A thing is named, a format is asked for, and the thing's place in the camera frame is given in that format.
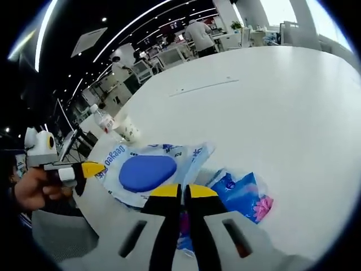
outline white table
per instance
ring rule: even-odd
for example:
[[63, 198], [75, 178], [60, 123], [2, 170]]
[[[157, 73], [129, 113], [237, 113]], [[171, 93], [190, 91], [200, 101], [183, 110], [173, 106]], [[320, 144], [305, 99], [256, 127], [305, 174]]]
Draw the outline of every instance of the white table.
[[[226, 77], [239, 81], [170, 97]], [[213, 142], [205, 168], [262, 176], [275, 201], [259, 227], [285, 253], [319, 258], [351, 215], [360, 192], [361, 81], [337, 56], [282, 46], [215, 54], [153, 76], [122, 111], [141, 144]], [[101, 137], [90, 159], [111, 149]], [[100, 235], [127, 211], [96, 179], [76, 202]]]

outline blue plastic bag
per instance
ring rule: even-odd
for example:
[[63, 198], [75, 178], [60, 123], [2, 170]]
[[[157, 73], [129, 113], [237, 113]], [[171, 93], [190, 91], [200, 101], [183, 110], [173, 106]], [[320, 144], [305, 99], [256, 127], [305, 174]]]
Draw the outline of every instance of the blue plastic bag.
[[253, 172], [237, 178], [221, 169], [207, 186], [217, 192], [228, 211], [238, 211], [256, 224], [267, 215], [273, 204], [273, 199], [259, 192]]

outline potted plant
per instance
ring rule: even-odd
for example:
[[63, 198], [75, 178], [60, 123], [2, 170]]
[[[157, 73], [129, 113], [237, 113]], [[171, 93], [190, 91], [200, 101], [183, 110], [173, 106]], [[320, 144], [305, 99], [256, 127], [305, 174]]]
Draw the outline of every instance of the potted plant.
[[235, 33], [239, 33], [242, 30], [243, 25], [239, 21], [232, 21], [231, 28], [235, 31]]

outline window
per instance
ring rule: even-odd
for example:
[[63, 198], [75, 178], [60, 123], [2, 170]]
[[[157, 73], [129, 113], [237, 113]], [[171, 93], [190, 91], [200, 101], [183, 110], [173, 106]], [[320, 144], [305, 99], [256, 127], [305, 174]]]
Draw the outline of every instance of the window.
[[238, 21], [239, 21], [242, 25], [244, 25], [243, 20], [242, 20], [242, 17], [241, 17], [241, 15], [239, 14], [239, 10], [238, 10], [236, 4], [233, 3], [233, 4], [232, 4], [232, 7], [233, 7], [233, 9], [234, 9], [234, 11], [235, 11], [235, 13], [236, 13], [236, 16], [237, 16]]
[[317, 33], [338, 42], [351, 51], [351, 47], [346, 37], [322, 5], [317, 0], [306, 0], [306, 2], [311, 11], [312, 18], [314, 19]]
[[261, 0], [261, 3], [271, 27], [279, 27], [284, 21], [297, 22], [289, 0]]

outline pink flower print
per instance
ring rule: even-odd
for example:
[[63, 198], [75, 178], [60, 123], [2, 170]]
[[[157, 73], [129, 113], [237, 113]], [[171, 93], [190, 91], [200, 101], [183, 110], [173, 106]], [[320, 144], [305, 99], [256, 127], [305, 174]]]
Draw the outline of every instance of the pink flower print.
[[180, 217], [180, 233], [188, 234], [190, 231], [190, 221], [187, 213], [184, 213]]
[[273, 199], [269, 196], [264, 196], [259, 202], [256, 203], [256, 206], [253, 207], [253, 210], [256, 212], [253, 216], [256, 218], [256, 222], [260, 222], [266, 214], [272, 208]]

